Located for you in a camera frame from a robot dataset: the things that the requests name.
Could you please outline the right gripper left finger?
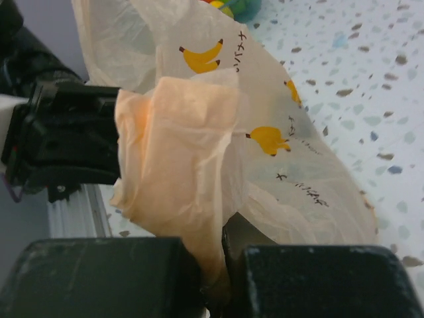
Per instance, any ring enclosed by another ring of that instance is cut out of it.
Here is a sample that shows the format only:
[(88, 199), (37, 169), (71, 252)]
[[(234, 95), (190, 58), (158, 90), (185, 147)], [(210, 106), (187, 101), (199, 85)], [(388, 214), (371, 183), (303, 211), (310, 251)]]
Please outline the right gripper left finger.
[(200, 282), (178, 238), (38, 240), (1, 289), (1, 316), (203, 317)]

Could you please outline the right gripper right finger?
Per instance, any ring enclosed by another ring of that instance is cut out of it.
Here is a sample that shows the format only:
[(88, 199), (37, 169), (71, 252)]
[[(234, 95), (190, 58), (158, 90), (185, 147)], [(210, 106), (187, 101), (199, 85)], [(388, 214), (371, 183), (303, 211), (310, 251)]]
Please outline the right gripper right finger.
[(223, 228), (225, 317), (422, 317), (397, 256), (376, 245), (276, 244), (243, 216)]

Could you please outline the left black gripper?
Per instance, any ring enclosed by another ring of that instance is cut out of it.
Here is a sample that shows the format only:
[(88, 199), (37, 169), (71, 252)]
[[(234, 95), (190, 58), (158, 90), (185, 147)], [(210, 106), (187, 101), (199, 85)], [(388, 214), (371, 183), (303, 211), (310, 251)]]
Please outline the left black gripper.
[(53, 203), (83, 184), (120, 176), (114, 113), (119, 88), (80, 83), (36, 85), (13, 109), (1, 156), (5, 180), (25, 193), (48, 190)]

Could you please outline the orange plastic bag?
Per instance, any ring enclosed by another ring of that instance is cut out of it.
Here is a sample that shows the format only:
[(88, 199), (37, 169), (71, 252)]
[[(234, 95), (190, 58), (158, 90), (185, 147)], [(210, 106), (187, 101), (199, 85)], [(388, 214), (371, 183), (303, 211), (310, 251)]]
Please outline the orange plastic bag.
[(111, 204), (178, 236), (227, 300), (236, 213), (278, 244), (373, 244), (376, 217), (284, 67), (203, 1), (74, 1), (89, 80), (119, 87)]

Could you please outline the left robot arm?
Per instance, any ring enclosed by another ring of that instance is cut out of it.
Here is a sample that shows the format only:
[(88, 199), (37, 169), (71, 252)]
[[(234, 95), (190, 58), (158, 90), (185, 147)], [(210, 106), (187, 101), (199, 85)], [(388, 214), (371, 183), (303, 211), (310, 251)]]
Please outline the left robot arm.
[(116, 87), (86, 85), (29, 29), (14, 1), (1, 2), (1, 163), (24, 193), (63, 200), (83, 184), (120, 175)]

